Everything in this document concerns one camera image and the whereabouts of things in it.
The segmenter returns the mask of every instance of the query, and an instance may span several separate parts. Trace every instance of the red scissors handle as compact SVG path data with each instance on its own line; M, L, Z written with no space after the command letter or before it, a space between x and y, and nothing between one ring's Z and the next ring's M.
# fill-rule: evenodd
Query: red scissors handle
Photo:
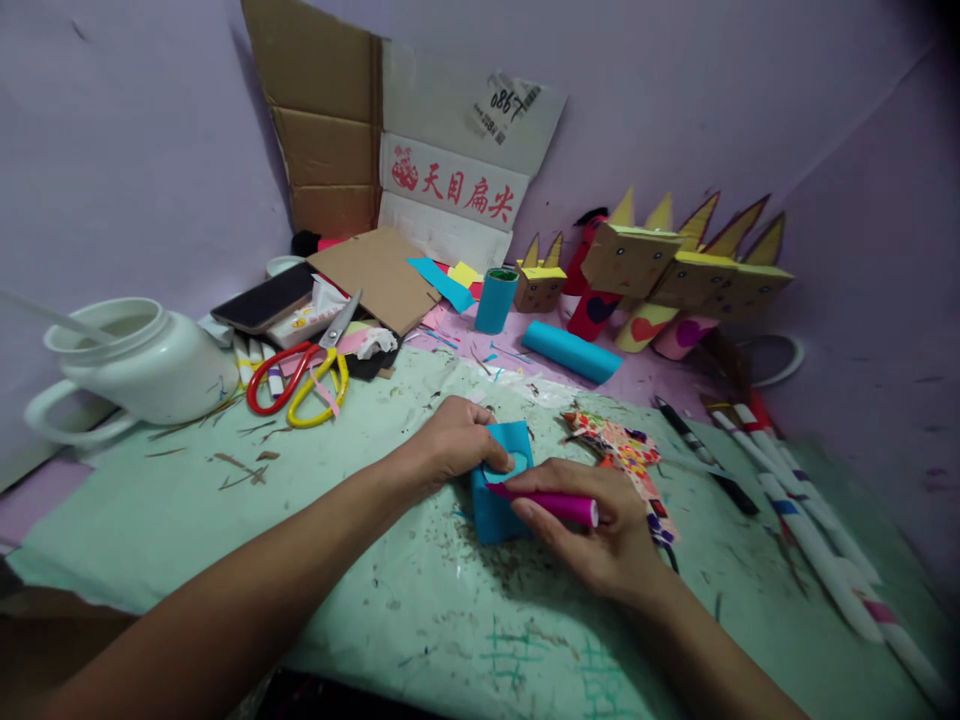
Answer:
M250 384L247 385L247 405L250 406L250 409L253 410L257 415L273 415L280 408L287 404L287 401L290 399L290 396L293 395L294 391L297 389L297 385L300 384L300 378L303 377L303 373L307 370L307 365L310 363L310 358L312 358L317 352L320 351L320 346L312 342L302 342L299 345L294 345L289 350L284 350L282 353L277 353L269 360L265 360L260 364L260 367L257 368L256 372L253 373L253 378L250 380ZM257 390L260 387L260 382L263 380L263 376L267 374L267 371L281 360L285 360L291 355L296 355L297 353L303 353L303 357L300 359L300 363L297 365L296 371L293 373L293 377L290 378L290 382L287 383L287 387L284 388L283 392L280 394L276 400L273 401L273 405L269 407L262 407L260 402L257 400Z

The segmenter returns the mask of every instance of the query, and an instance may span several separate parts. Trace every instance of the table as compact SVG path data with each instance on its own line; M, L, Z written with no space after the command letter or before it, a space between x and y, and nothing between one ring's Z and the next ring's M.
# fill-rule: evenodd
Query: table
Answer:
M537 386L537 392L531 385ZM312 502L401 443L448 394L525 419L540 461L551 455L594 462L557 413L574 399L642 429L674 452L679 440L658 412L596 393L504 371L498 382L446 350L407 348L390 380L351 385L338 420L310 430L252 432L264 418L239 404L159 440L135 428L86 457L96 471L41 520L8 560L29 585L60 588L144 613L184 581ZM311 408L305 408L309 414ZM720 431L695 430L730 471L755 472ZM828 465L814 446L794 447L818 479ZM258 463L259 454L280 453ZM248 467L267 465L265 483L221 489ZM860 641L824 596L806 563L798 591L766 528L746 519L706 476L653 470L683 541L683 578L705 606L719 605L734 639L812 717L933 716L893 655ZM839 471L821 491L848 515L849 529L887 579L885 597L930 659L945 667L947 619L892 526L863 498L844 495ZM584 591L534 541L480 547L466 482L430 498L375 543L312 618L285 662L434 712L466 718L642 717L684 714L680 700L636 647L617 610Z

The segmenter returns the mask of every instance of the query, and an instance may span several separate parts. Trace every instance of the pink marker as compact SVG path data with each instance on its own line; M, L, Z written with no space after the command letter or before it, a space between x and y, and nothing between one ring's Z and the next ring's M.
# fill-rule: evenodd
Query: pink marker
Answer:
M600 524L600 510L597 501L582 495L561 495L560 493L515 493L505 488L501 483L487 483L487 490L498 497L515 500L522 497L533 500L537 505L554 517L587 527L597 527Z

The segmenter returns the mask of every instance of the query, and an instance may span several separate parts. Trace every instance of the scissors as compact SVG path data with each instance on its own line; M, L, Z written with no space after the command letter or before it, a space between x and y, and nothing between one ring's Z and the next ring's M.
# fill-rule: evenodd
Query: scissors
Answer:
M247 404L250 406L250 409L253 410L257 415L273 415L278 412L281 407L286 405L287 401L290 400L290 396L293 395L296 390L296 395L293 395L293 401L290 403L290 407L287 408L287 422L290 423L292 427L295 428L308 428L316 427L320 423L326 422L331 417L333 417L333 408L329 407L324 410L322 413L316 417L308 418L302 420L297 417L297 410L300 408L300 405L306 399L307 395L310 394L310 391L313 389L314 383L320 384L320 378L323 377L323 374L330 371L330 377L333 380L333 389L337 393L335 402L338 406L343 407L343 398L347 394L347 386L350 384L350 373L347 370L347 360L343 355L337 354L337 343L340 341L340 337L346 331L347 326L350 325L350 321L353 319L353 314L357 310L357 306L360 304L360 296L363 294L363 290L357 290L357 294L350 298L350 301L346 306L341 310L337 316L333 319L333 322L330 323L330 327L327 328L326 332L323 334L323 337L320 339L320 343L316 344L310 341L302 342L299 345L295 345L289 350L284 350L282 353L277 353L273 357L265 360L260 367L257 368L257 371L253 374L253 378L250 380L250 384L247 386ZM323 361L323 364L318 368L308 368L310 359L316 355L321 350L327 351L327 359ZM267 371L277 363L281 362L284 358L288 358L291 355L296 355L297 353L303 353L303 357L300 359L297 369L293 373L293 377L290 378L290 382L287 384L287 387L280 394L276 400L274 400L273 405L269 407L262 407L260 402L257 400L257 390L260 388L260 382L263 380L263 377L267 374ZM337 361L337 372L340 375L339 382L337 381L337 375L333 370L333 361ZM313 382L307 382L297 390L297 385L300 384L300 380L303 378L304 373L312 372L313 373Z

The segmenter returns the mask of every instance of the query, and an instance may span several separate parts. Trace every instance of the smartphone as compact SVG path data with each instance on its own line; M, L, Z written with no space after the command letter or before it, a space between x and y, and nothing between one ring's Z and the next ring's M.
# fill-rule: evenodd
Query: smartphone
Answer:
M259 335L277 320L305 305L313 294L309 263L299 263L269 280L218 305L210 314L250 335Z

